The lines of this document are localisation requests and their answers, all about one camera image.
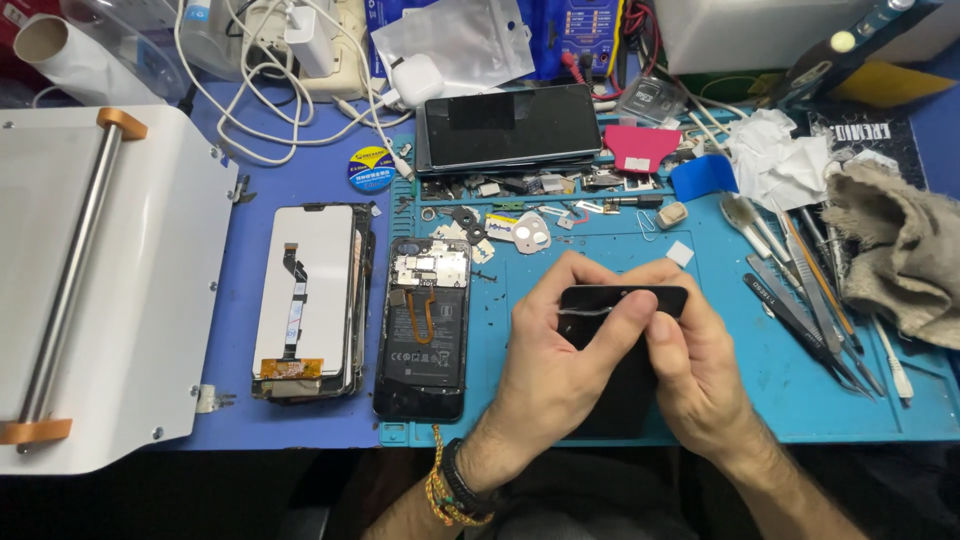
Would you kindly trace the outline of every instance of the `disassembled smartphone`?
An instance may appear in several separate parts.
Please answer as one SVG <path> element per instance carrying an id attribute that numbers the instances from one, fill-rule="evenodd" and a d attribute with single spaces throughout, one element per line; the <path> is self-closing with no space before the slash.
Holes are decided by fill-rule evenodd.
<path id="1" fill-rule="evenodd" d="M 469 243 L 398 238 L 373 390 L 386 418 L 453 421 L 464 411 Z"/>
<path id="2" fill-rule="evenodd" d="M 276 211 L 253 352 L 255 398 L 295 404 L 363 385 L 370 222 L 366 204 Z"/>
<path id="3" fill-rule="evenodd" d="M 657 295 L 657 310 L 679 318 L 686 305 L 686 289 L 679 286 L 573 285 L 560 296 L 557 332 L 582 351 L 607 320 L 621 298 L 635 290 Z M 643 433 L 643 423 L 654 401 L 654 374 L 643 336 L 620 363 L 587 419 L 568 438 L 633 439 Z"/>

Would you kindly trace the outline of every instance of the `human hand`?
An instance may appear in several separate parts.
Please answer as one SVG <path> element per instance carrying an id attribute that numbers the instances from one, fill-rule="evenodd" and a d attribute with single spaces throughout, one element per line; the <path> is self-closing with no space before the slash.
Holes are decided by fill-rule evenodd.
<path id="1" fill-rule="evenodd" d="M 464 474 L 471 489 L 509 481 L 575 430 L 657 309 L 653 293 L 630 293 L 585 349 L 577 351 L 557 333 L 557 310 L 564 290 L 578 283 L 613 285 L 620 277 L 568 251 L 516 303 L 496 396 L 458 456 L 460 470 L 470 469 Z"/>
<path id="2" fill-rule="evenodd" d="M 733 339 L 693 277 L 662 258 L 625 273 L 621 280 L 679 285 L 688 292 L 679 324 L 658 312 L 645 334 L 660 381 L 660 412 L 680 443 L 721 468 L 766 453 L 771 437 L 743 388 Z"/>

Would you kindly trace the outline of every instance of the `stack of screens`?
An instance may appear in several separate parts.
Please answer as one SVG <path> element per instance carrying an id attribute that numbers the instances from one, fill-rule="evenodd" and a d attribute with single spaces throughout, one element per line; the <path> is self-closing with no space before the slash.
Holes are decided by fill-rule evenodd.
<path id="1" fill-rule="evenodd" d="M 295 404 L 363 386 L 373 243 L 366 204 L 276 211 L 253 353 L 255 398 Z"/>
<path id="2" fill-rule="evenodd" d="M 416 144 L 421 175 L 574 170 L 603 149 L 587 85 L 429 100 Z"/>

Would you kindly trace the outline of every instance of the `phone battery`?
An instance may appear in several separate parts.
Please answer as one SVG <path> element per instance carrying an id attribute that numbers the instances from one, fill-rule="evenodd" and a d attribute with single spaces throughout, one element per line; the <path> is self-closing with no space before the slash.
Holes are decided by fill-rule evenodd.
<path id="1" fill-rule="evenodd" d="M 390 309 L 387 339 L 384 351 L 383 375 L 412 386 L 457 388 L 460 385 L 460 346 L 463 339 L 463 306 L 465 290 L 434 289 L 430 304 L 433 320 L 433 339 L 425 345 L 417 342 L 410 310 L 407 307 Z M 420 337 L 427 335 L 426 313 L 423 306 L 430 291 L 421 287 L 414 291 L 414 312 Z"/>

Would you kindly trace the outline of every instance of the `paper roll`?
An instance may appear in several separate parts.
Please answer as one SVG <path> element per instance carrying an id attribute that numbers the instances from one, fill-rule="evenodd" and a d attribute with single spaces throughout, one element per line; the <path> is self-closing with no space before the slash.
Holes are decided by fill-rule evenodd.
<path id="1" fill-rule="evenodd" d="M 100 43 L 59 17 L 31 17 L 13 51 L 88 107 L 164 103 Z"/>

